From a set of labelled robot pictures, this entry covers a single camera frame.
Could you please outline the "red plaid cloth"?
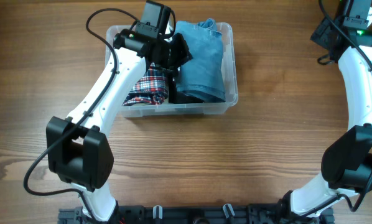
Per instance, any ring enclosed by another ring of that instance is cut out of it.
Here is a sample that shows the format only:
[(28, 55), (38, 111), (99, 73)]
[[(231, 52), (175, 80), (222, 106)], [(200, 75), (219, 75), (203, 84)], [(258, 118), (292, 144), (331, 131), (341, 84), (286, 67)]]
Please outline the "red plaid cloth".
[(168, 78), (160, 67), (152, 63), (148, 71), (128, 93), (123, 106), (161, 105), (168, 99), (168, 96)]

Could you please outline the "black cloth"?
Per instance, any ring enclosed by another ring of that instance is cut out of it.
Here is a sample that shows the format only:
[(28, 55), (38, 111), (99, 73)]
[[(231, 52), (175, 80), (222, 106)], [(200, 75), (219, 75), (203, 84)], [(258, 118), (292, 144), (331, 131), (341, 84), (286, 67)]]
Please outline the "black cloth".
[(172, 70), (167, 74), (168, 78), (168, 102), (172, 104), (189, 104), (189, 103), (203, 103), (203, 100), (179, 92), (177, 90), (178, 70)]

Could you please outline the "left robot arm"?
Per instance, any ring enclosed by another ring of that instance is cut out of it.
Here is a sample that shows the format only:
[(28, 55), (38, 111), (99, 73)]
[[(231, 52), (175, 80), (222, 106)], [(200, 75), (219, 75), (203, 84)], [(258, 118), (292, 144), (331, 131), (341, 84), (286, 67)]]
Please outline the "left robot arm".
[(173, 71), (192, 58), (182, 35), (169, 28), (171, 8), (147, 1), (141, 19), (117, 33), (109, 60), (84, 100), (46, 128), (49, 169), (70, 184), (82, 206), (61, 210), (59, 223), (120, 223), (108, 177), (114, 156), (108, 136), (133, 86), (151, 65)]

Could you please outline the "blue denim cloth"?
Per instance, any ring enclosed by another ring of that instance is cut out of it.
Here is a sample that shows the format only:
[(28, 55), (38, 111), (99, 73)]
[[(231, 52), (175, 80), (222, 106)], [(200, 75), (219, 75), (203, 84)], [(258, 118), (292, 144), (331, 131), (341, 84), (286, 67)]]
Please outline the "blue denim cloth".
[(218, 32), (215, 20), (208, 18), (197, 24), (178, 21), (175, 31), (183, 35), (192, 54), (192, 59), (180, 67), (177, 90), (203, 103), (224, 102), (222, 33)]

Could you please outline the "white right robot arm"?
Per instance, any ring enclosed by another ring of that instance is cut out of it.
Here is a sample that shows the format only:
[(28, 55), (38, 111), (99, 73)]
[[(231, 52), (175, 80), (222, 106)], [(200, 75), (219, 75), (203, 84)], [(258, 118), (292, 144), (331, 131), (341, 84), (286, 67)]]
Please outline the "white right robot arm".
[(338, 65), (348, 103), (348, 130), (323, 154), (321, 171), (276, 205), (278, 223), (321, 222), (325, 211), (346, 200), (356, 212), (372, 191), (372, 2), (343, 0), (335, 17), (323, 2), (324, 19), (311, 40), (328, 50), (320, 65)]

